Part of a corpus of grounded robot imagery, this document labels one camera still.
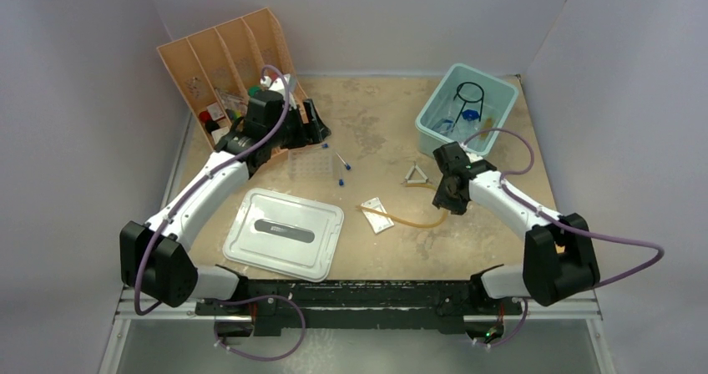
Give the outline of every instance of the white plastic lid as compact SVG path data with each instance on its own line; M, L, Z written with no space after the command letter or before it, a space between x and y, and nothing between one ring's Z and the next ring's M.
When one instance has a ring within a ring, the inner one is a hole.
M227 259L312 282L329 274L344 212L265 189L246 193L231 226Z

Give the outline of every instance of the beige table surface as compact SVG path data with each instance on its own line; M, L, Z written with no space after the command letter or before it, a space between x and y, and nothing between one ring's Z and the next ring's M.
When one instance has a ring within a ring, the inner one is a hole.
M327 279L463 280L492 265L519 263L523 243L489 211L470 203L465 215L450 215L437 228L419 230L396 224L374 235L358 205L379 197L388 212L417 222L435 221L441 211L432 205L434 192L403 187L403 176L413 161L435 185L441 178L435 161L417 151L415 118L440 78L302 78L324 123L332 130L327 142L352 166L344 187L331 183L293 181L287 157L260 168L247 186L237 190L216 211L197 237L191 251L195 264L225 265L252 278L286 278L268 270L227 260L222 252L246 191L264 188L338 205L344 225ZM508 81L519 88L516 78ZM505 128L518 131L539 147L520 94ZM210 147L194 130L186 150L180 188L204 166ZM521 168L528 151L515 138L500 134L487 159L499 169ZM543 205L554 208L543 161L512 182Z

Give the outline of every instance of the black ring stand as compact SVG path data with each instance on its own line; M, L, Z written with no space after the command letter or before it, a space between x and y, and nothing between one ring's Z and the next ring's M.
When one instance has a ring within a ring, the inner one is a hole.
M460 94L460 90L462 90L463 87L464 87L464 85L466 85L466 84L471 84L471 85L473 85L473 86L477 86L477 88L482 92L482 96L480 96L479 99L476 99L476 100L467 100L466 98L464 98L464 97ZM479 118L478 118L478 121L479 121L479 122L482 122L482 109L484 108L484 89L482 88L482 86L480 86L480 85L478 85L478 84L476 84L476 83L474 83L474 82L462 82L462 83L460 83L460 84L458 85L458 90L457 90L457 92L455 92L455 97L453 97L453 101L455 101L455 99L458 98L458 97L464 102L464 104L463 104L463 106L460 108L460 112L458 113L458 117L455 119L455 123L453 124L453 128L458 124L458 121L460 120L460 117L461 117L462 114L463 114L464 108L465 108L465 106L467 106L468 103L470 103L470 104L479 103Z

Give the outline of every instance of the wooden organizer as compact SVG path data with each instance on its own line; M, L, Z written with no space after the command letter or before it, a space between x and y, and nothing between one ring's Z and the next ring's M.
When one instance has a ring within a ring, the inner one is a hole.
M225 116L216 121L219 126L232 124L217 93L227 92L248 103L248 88L260 84L265 64L296 78L283 29L268 8L159 46L157 51L212 149L214 140L199 114L216 104ZM299 82L294 96L300 106L307 99ZM301 114L306 122L304 109Z

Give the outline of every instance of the wall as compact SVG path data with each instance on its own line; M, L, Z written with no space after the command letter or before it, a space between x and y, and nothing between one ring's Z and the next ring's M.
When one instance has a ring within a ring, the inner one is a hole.
M706 14L708 0L568 0L524 78L560 209L666 247L599 290L620 372L708 366ZM595 244L605 277L651 255Z
M187 108L152 0L0 0L0 372L96 372Z
M522 73L564 0L155 0L173 38L270 7L299 73Z

